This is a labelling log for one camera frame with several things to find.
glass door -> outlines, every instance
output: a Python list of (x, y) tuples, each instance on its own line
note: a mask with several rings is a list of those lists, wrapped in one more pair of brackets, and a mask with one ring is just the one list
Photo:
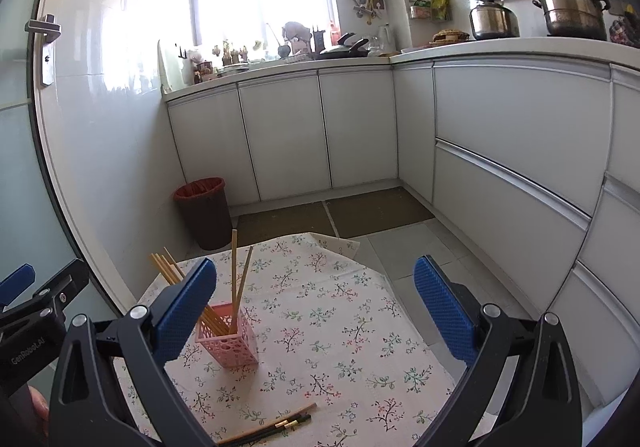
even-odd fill
[[(0, 280), (24, 263), (36, 271), (34, 285), (13, 305), (30, 299), (67, 263), (82, 258), (50, 188), (35, 130), (33, 35), (24, 32), (24, 25), (38, 2), (0, 2)], [(78, 313), (97, 321), (114, 318), (116, 309), (93, 281), (66, 308), (66, 321)], [(47, 399), (53, 373), (49, 366), (31, 381)]]

table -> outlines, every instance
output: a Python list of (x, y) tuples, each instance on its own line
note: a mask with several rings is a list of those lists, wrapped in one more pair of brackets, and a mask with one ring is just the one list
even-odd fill
[[(220, 440), (316, 401), (312, 420), (263, 442), (316, 447), (410, 447), (454, 381), (424, 344), (386, 278), (353, 260), (358, 243), (294, 234), (254, 245), (242, 311), (259, 364), (223, 369), (194, 342), (165, 369), (207, 433)], [(248, 247), (238, 249), (241, 273)], [(230, 252), (215, 262), (212, 303), (230, 299)], [(184, 271), (199, 259), (180, 263)], [(165, 287), (161, 275), (140, 302)], [(116, 370), (140, 429), (157, 437), (124, 363)], [(485, 415), (477, 433), (491, 429)]]

brown floor mat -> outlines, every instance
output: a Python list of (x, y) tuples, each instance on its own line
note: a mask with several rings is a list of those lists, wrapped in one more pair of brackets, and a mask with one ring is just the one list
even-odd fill
[(364, 236), (433, 218), (402, 187), (327, 200), (326, 204), (340, 237)]
[(274, 237), (305, 232), (335, 236), (321, 202), (240, 216), (238, 246), (245, 247)]

blue gripper pad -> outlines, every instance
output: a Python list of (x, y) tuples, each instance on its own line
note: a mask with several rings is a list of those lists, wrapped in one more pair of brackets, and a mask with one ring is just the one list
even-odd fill
[(474, 323), (447, 286), (446, 276), (431, 257), (415, 263), (414, 283), (451, 354), (467, 366), (478, 356)]
[(181, 283), (162, 290), (151, 305), (152, 315), (166, 308), (154, 324), (154, 359), (160, 366), (180, 355), (216, 289), (216, 277), (215, 265), (205, 258), (193, 267)]
[(24, 264), (0, 283), (0, 311), (9, 306), (18, 295), (36, 280), (36, 272), (31, 265)]

white countertop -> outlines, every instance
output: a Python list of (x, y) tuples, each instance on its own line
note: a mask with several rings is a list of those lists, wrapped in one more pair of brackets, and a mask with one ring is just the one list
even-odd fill
[(614, 64), (640, 70), (640, 50), (637, 48), (612, 42), (569, 37), (518, 37), (513, 39), (471, 41), (397, 55), (391, 57), (390, 61), (392, 64), (400, 64), (444, 57), (509, 53), (553, 55), (599, 62), (613, 62)]
[(594, 41), (568, 37), (521, 37), (513, 39), (495, 39), (489, 41), (471, 41), (439, 48), (428, 48), (417, 52), (397, 55), (391, 58), (355, 58), (328, 59), (322, 61), (294, 62), (281, 66), (271, 66), (258, 70), (251, 70), (223, 78), (216, 78), (183, 90), (172, 91), (164, 95), (164, 101), (170, 102), (176, 98), (212, 90), (220, 86), (244, 82), (252, 78), (270, 77), (273, 75), (289, 74), (322, 68), (342, 68), (346, 66), (371, 66), (380, 64), (405, 64), (408, 62), (442, 59), (449, 57), (480, 56), (490, 54), (526, 54), (541, 56), (558, 56), (585, 59), (597, 62), (612, 62), (628, 68), (640, 70), (640, 50), (614, 44), (611, 42)]
[(171, 100), (182, 98), (184, 96), (187, 96), (188, 94), (211, 90), (213, 88), (219, 88), (220, 86), (234, 84), (236, 82), (244, 82), (245, 80), (251, 80), (252, 78), (270, 77), (272, 75), (318, 70), (321, 68), (344, 68), (351, 66), (371, 66), (380, 64), (388, 65), (389, 59), (387, 57), (361, 57), (353, 59), (326, 59), (322, 61), (293, 62), (291, 64), (281, 64), (279, 66), (269, 66), (267, 68), (250, 70), (235, 75), (229, 75), (228, 77), (214, 78), (213, 80), (208, 80), (207, 82), (188, 86), (183, 90), (172, 91), (171, 93), (165, 94), (163, 98), (165, 102), (171, 102)]

